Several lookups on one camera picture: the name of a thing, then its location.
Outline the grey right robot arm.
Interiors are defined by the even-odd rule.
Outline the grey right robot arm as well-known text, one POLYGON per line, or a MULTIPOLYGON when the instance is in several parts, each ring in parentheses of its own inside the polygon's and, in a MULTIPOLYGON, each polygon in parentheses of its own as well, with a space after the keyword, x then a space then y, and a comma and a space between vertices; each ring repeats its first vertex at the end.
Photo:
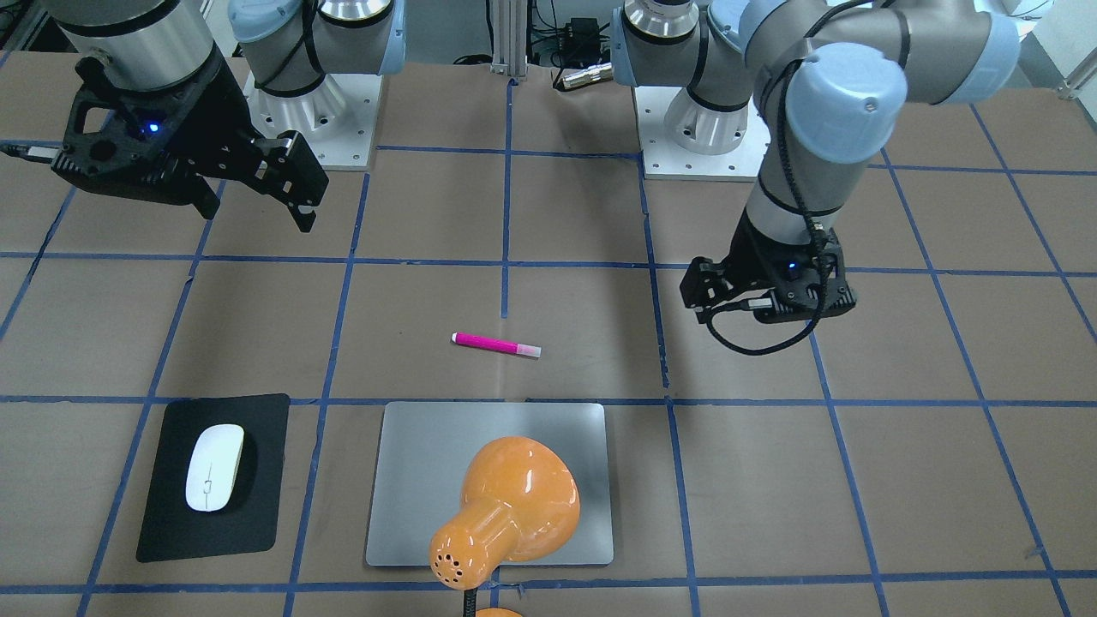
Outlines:
POLYGON ((39 155, 89 193, 196 207, 215 218, 210 179, 285 204, 303 233, 327 191, 315 138, 342 128, 337 75, 391 75, 406 63, 400 1, 231 1, 257 103, 189 1, 46 1, 79 52, 81 86, 63 145, 39 155))

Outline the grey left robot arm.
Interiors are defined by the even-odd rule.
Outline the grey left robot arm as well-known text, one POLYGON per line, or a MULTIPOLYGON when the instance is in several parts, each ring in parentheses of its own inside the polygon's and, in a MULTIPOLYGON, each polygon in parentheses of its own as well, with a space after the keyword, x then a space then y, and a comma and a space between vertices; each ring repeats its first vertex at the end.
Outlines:
POLYGON ((728 256, 680 284, 702 324, 850 311, 833 231, 906 103, 973 103, 1010 78, 1020 35, 970 1, 626 1, 611 21, 619 83, 682 87, 703 111, 756 109, 770 134, 728 256))

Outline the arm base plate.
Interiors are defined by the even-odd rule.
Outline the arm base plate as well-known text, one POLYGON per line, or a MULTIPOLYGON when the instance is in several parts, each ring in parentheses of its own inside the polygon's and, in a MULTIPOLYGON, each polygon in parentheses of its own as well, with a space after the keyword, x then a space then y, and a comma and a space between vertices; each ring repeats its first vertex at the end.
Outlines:
POLYGON ((327 75, 312 93, 280 98, 257 89, 248 75, 244 97, 265 138, 297 130, 325 171, 367 171, 383 85, 381 75, 327 75))
POLYGON ((699 105, 685 87, 633 92, 646 179, 753 183, 757 178, 770 133, 753 102, 721 112, 699 105))

